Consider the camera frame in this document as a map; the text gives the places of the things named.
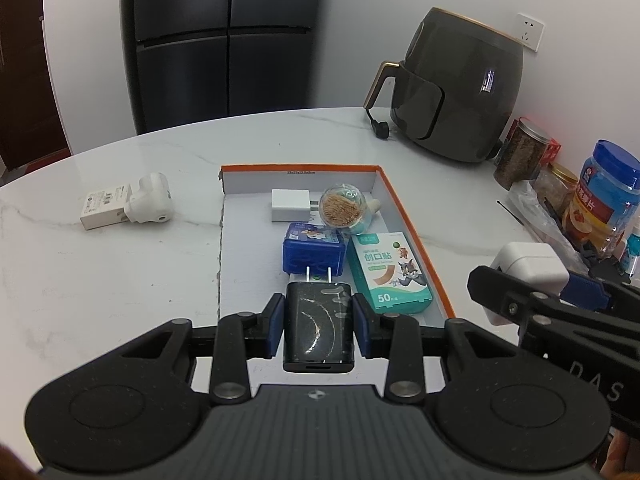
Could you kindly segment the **person right hand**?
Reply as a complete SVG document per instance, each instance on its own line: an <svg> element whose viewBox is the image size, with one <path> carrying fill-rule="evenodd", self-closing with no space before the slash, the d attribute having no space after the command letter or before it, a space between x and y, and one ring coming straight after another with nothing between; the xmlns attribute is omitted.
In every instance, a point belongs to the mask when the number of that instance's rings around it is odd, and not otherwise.
<svg viewBox="0 0 640 480"><path fill-rule="evenodd" d="M626 467L626 460L630 450L629 437L616 430L614 437L608 446L606 460L600 469L600 476L606 480L639 480L638 471Z"/></svg>

